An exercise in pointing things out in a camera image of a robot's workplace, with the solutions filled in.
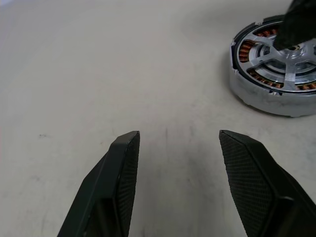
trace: white table surface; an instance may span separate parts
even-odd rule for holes
[[[228,89],[228,50],[290,0],[15,0],[0,8],[0,236],[55,237],[119,135],[141,131],[130,237],[245,237],[220,129],[265,144],[316,201],[316,116]]]

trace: carbon fiber texture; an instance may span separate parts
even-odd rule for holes
[[[220,135],[228,181],[248,237],[259,237],[273,192],[249,154],[247,147],[227,134]]]
[[[116,203],[123,237],[128,236],[133,211],[137,179],[139,142],[140,140],[138,134],[130,142],[127,148],[125,163],[122,168],[118,183]]]

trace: copper coil winding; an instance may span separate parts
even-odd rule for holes
[[[240,53],[249,53],[249,49],[241,48]]]
[[[266,37],[269,37],[271,35],[270,31],[264,31],[263,34],[266,36]]]
[[[250,50],[250,49],[252,48],[252,46],[250,46],[250,45],[248,45],[248,44],[243,44],[243,45],[241,46],[241,48],[242,48],[242,49],[248,49],[248,50]]]
[[[239,57],[241,57],[241,58],[247,58],[247,57],[248,57],[248,54],[247,54],[247,53],[240,53],[240,54],[239,54]]]
[[[254,46],[255,42],[254,41],[251,41],[251,40],[246,40],[244,42],[245,45],[249,45],[250,47]]]
[[[279,82],[274,82],[274,81],[271,81],[271,80],[268,80],[268,79],[265,79],[263,77],[261,77],[255,70],[250,70],[248,71],[248,73],[253,77],[255,78],[256,80],[264,83],[264,84],[267,84],[269,86],[273,86],[273,87],[276,87],[276,88],[281,88],[283,87],[283,84],[282,83],[279,83]]]
[[[310,85],[298,85],[298,86],[296,86],[296,88],[299,90],[308,90],[308,89],[310,89],[309,86]]]

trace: silver motor housing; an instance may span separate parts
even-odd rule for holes
[[[277,51],[273,41],[282,19],[253,23],[234,38],[231,89],[246,104],[268,113],[316,114],[316,40]]]

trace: brushless motor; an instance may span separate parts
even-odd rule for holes
[[[316,114],[316,39],[277,51],[283,16],[253,23],[231,45],[232,91],[259,110],[291,117]]]

